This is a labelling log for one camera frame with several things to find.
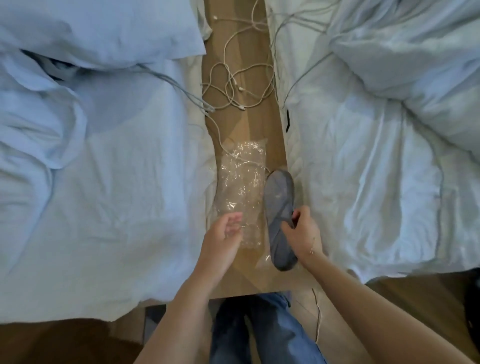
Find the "wooden floor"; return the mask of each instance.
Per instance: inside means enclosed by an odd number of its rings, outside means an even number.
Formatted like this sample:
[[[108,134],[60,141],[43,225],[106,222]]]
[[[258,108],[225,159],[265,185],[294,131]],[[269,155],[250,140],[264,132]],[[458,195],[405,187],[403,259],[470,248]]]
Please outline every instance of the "wooden floor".
[[[213,22],[213,15],[218,17],[249,18],[254,0],[206,0],[207,14],[214,30],[212,37],[207,41],[208,55],[204,59],[203,76],[207,80],[211,66],[222,58],[223,46],[233,32],[240,29],[240,24],[229,22]],[[258,32],[245,32],[233,41],[227,51],[227,62],[232,69],[244,68],[248,65],[264,62],[265,49],[268,49],[269,39],[267,34]],[[223,86],[225,83],[225,71],[220,68],[214,73],[216,85]],[[268,82],[264,69],[254,69],[242,74],[238,78],[243,87],[261,94]],[[225,101],[215,91],[209,91],[205,98],[208,102],[218,105]],[[245,105],[254,102],[250,97],[242,96]],[[267,166],[272,169],[286,163],[282,132],[279,121],[278,106],[273,97],[266,100],[260,106],[247,111],[239,111],[228,108],[214,113],[213,117],[219,124],[222,133],[222,141],[260,140],[267,138]],[[207,122],[212,131],[217,155],[220,148],[217,140],[216,129]],[[238,278],[238,284],[245,285],[249,289],[249,278],[246,276],[234,276]],[[465,352],[475,362],[480,363],[480,354],[471,342],[464,320],[463,294],[468,279],[468,273],[433,275],[425,277],[412,277],[406,279],[384,279],[370,285],[372,289],[397,304],[417,319],[434,329],[445,337],[460,350]],[[319,305],[322,311],[322,324],[318,345],[330,364],[371,363],[368,354],[358,339],[353,335],[339,313],[323,292],[317,290]],[[292,292],[292,313],[300,321],[308,335],[315,337],[317,307],[313,293],[310,289],[299,289]],[[57,327],[63,330],[63,334],[49,331],[55,327],[55,323],[43,324],[11,324],[0,326],[0,363],[19,364],[26,363],[25,354],[32,348],[40,345],[43,348],[42,357],[36,357],[36,363],[52,363],[51,353],[60,352],[64,345],[62,338],[82,338],[79,342],[80,350],[88,351],[83,363],[109,363],[112,355],[103,353],[101,358],[92,359],[99,355],[99,345],[110,354],[128,352],[130,356],[127,364],[133,361],[134,353],[138,346],[129,346],[124,341],[109,341],[105,336],[104,326],[85,326],[84,322],[67,321],[67,325]],[[198,364],[208,362],[210,344],[211,318],[205,316],[205,333],[202,337],[201,350],[197,357]],[[110,325],[113,336],[133,341],[140,341],[142,337],[143,312],[136,309],[132,313],[119,319]],[[88,356],[93,350],[93,357]],[[70,360],[62,363],[76,363],[70,356]]]

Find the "jeans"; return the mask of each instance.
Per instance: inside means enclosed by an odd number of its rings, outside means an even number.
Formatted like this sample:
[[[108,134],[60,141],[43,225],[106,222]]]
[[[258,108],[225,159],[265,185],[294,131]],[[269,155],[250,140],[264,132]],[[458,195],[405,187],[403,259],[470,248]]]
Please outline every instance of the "jeans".
[[[232,297],[222,303],[212,328],[210,364],[252,362],[245,315],[252,323],[262,364],[326,364],[279,293]]]

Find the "gray shoe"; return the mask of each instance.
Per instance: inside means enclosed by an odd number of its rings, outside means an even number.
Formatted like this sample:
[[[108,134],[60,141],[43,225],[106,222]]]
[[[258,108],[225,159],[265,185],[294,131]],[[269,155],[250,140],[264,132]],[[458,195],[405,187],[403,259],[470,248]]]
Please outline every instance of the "gray shoe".
[[[294,228],[292,221],[294,203],[293,178],[285,170],[275,170],[265,182],[264,206],[270,240],[270,256],[273,265],[280,271],[292,269],[297,257],[290,248],[280,225],[286,221]]]

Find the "plastic bag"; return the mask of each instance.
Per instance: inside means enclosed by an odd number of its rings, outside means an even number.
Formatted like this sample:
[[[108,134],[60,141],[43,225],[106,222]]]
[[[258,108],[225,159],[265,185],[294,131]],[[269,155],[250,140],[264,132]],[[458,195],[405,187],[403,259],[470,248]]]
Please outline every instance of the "plastic bag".
[[[222,155],[215,208],[219,216],[243,212],[241,247],[260,247],[264,240],[265,144],[266,140],[236,143],[234,157]]]

